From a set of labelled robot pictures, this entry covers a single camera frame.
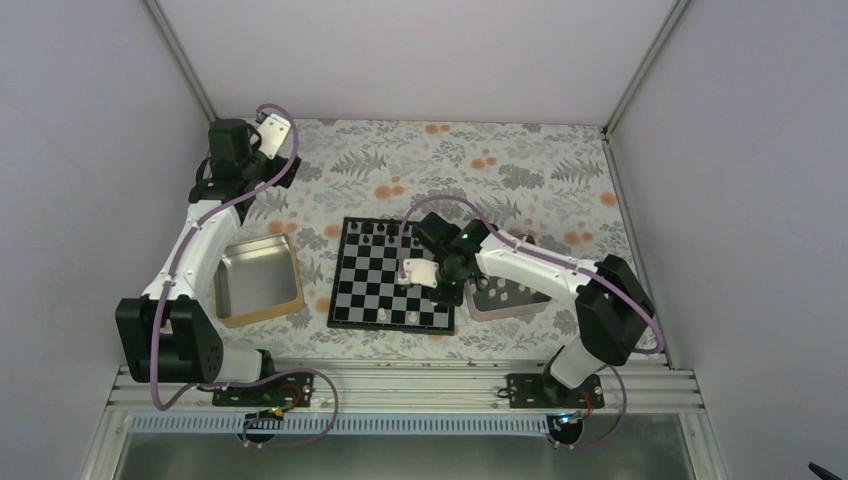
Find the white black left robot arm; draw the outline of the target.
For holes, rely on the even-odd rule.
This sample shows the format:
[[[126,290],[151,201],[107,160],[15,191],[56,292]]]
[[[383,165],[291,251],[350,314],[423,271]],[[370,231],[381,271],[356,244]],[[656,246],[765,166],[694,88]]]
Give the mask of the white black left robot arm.
[[[255,122],[217,119],[209,153],[189,192],[187,216],[156,278],[135,298],[122,299],[115,319],[132,378],[139,383],[238,383],[255,405],[270,402],[278,377],[265,354],[226,346],[200,298],[210,288],[224,250],[246,219],[259,187],[291,185],[300,164],[279,154],[297,132],[280,113]]]

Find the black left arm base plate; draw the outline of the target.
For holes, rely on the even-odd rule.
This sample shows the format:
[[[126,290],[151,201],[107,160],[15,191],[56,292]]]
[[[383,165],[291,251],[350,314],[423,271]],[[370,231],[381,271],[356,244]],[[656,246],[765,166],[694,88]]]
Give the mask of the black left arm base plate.
[[[228,387],[213,393],[216,407],[255,407],[289,409],[309,407],[314,375],[295,372],[254,387]]]

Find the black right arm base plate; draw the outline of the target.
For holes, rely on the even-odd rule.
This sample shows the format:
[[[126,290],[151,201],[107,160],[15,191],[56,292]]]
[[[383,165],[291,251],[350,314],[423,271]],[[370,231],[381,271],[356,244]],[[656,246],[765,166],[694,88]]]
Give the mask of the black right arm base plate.
[[[512,409],[603,408],[605,400],[600,377],[589,375],[578,387],[569,388],[543,374],[512,373],[496,395],[507,399]]]

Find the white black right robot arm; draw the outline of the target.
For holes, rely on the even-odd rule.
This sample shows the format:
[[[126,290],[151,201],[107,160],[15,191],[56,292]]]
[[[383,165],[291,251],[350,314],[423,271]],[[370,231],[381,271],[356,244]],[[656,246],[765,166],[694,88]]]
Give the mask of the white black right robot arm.
[[[645,289],[618,256],[577,260],[520,240],[486,220],[459,228],[434,212],[413,228],[412,236],[432,257],[400,257],[397,281],[421,286],[439,305],[461,305],[464,284],[483,276],[510,280],[573,304],[578,334],[543,370],[541,391],[552,406],[570,404],[585,379],[603,367],[624,365],[643,333],[658,328]]]

